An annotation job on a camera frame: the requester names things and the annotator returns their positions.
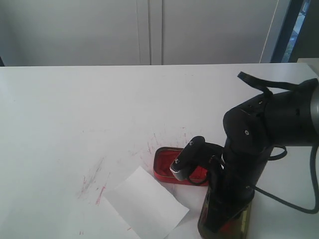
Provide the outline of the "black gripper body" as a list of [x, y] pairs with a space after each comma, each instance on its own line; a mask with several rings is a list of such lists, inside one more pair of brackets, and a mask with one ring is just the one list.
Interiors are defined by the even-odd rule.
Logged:
[[222, 172], [217, 183], [211, 186], [225, 212], [233, 216], [245, 208], [254, 198], [256, 186], [273, 147], [266, 147], [260, 153], [250, 154], [237, 149], [227, 141], [221, 157]]

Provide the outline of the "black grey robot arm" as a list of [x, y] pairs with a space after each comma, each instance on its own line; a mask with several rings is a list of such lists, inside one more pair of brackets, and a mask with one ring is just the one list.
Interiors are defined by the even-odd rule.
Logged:
[[208, 170], [208, 190], [198, 220], [204, 239], [215, 239], [236, 220], [259, 191], [257, 182], [274, 148], [310, 146], [310, 174], [314, 194], [319, 193], [316, 155], [319, 147], [319, 82], [300, 84], [262, 80], [240, 72], [239, 79], [261, 93], [230, 109], [223, 118], [223, 147], [207, 144], [201, 162]]

